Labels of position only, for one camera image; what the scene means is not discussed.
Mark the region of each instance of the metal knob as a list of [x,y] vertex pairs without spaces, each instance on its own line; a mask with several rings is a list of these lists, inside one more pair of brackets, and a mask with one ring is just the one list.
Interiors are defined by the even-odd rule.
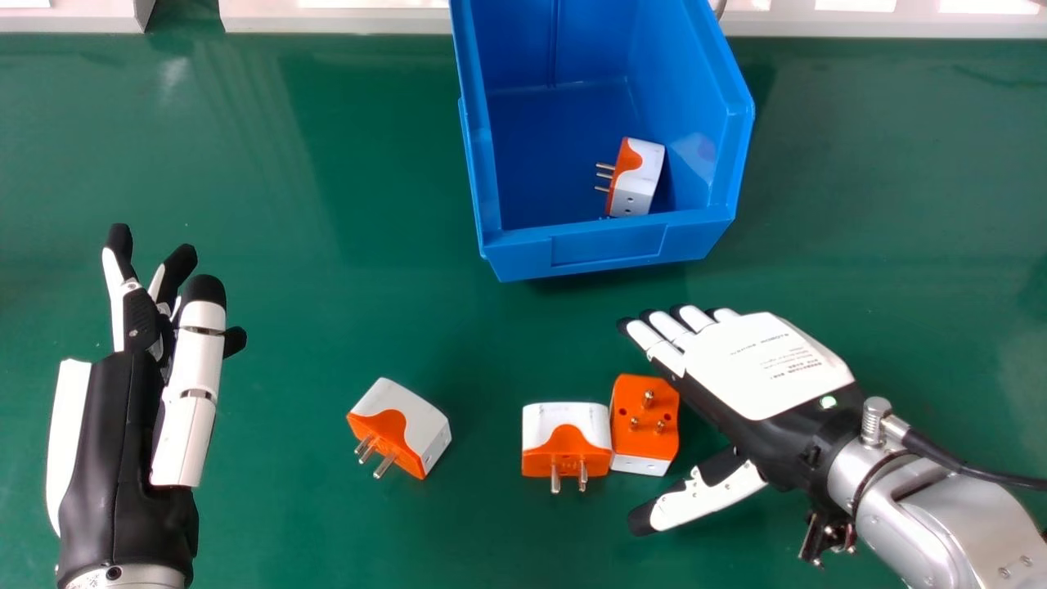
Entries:
[[869,448],[884,446],[884,417],[891,414],[891,402],[884,398],[865,400],[862,409],[862,444]]

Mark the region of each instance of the robotic hand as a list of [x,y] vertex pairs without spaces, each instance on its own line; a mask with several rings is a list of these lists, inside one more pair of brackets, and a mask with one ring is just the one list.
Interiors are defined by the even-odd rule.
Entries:
[[113,354],[59,370],[47,511],[61,540],[59,589],[182,589],[193,581],[200,484],[222,360],[247,343],[225,329],[225,289],[181,245],[146,289],[127,225],[102,250]]
[[1047,544],[1001,484],[1047,481],[957,459],[865,399],[847,365],[768,313],[685,305],[619,331],[727,436],[730,447],[629,514],[644,536],[696,520],[771,485],[811,501],[800,558],[854,553],[862,539],[912,588],[1047,587]]

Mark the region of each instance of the orange and white plug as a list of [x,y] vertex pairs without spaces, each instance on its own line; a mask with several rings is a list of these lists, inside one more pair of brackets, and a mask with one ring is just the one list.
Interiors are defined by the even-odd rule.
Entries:
[[649,212],[664,161],[665,145],[633,137],[622,138],[615,164],[596,164],[597,177],[608,180],[608,185],[594,186],[607,192],[604,212],[610,217]]
[[553,495],[560,479],[577,477],[584,493],[589,478],[610,468],[610,427],[605,406],[595,403],[537,403],[524,408],[525,477],[549,478]]
[[665,476],[680,450],[680,393],[654,377],[622,375],[610,397],[610,470]]
[[376,453],[384,457],[375,469],[376,479],[393,465],[424,479],[451,443],[447,417],[388,379],[375,382],[346,420],[360,440],[356,447],[360,465]]

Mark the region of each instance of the green tabletop surface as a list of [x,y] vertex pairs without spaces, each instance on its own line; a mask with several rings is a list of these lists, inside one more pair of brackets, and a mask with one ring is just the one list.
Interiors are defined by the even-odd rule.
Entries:
[[[723,440],[683,416],[666,479],[520,477],[520,408],[647,375],[615,322],[772,311],[962,456],[1047,475],[1047,45],[732,40],[758,119],[705,260],[499,284],[477,254],[449,37],[229,36],[159,2],[137,37],[0,37],[0,587],[53,584],[43,502],[61,360],[110,348],[99,247],[181,242],[250,334],[197,492],[194,587],[900,587],[797,560],[798,493],[632,538]],[[379,377],[449,416],[425,481],[359,467]],[[1019,493],[1047,524],[1047,496]]]

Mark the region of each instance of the blue storage container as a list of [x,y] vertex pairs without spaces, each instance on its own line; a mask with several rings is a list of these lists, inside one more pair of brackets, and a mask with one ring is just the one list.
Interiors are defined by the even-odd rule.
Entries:
[[[707,0],[451,0],[481,255],[503,281],[704,257],[735,217],[753,98]],[[595,163],[666,145],[643,217]]]

